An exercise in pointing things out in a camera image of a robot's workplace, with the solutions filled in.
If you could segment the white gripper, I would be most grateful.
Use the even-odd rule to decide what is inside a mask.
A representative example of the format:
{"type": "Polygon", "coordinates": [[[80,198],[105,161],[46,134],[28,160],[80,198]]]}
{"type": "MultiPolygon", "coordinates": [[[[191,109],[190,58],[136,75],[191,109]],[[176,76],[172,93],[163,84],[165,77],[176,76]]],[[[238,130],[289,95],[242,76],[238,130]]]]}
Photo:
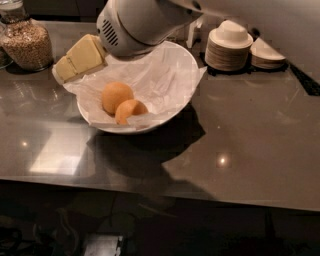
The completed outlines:
{"type": "Polygon", "coordinates": [[[141,58],[200,16],[170,0],[108,0],[97,18],[100,39],[83,36],[53,66],[52,74],[64,84],[107,66],[107,52],[116,58],[141,58]]]}

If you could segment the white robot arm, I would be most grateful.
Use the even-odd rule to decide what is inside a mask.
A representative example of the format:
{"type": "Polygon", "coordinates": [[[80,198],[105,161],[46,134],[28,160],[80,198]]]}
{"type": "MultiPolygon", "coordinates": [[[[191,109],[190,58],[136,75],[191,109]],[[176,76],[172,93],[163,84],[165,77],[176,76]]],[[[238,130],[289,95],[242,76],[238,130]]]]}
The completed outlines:
{"type": "Polygon", "coordinates": [[[96,35],[112,56],[139,59],[202,15],[248,26],[320,80],[320,0],[107,0],[96,35]]]}

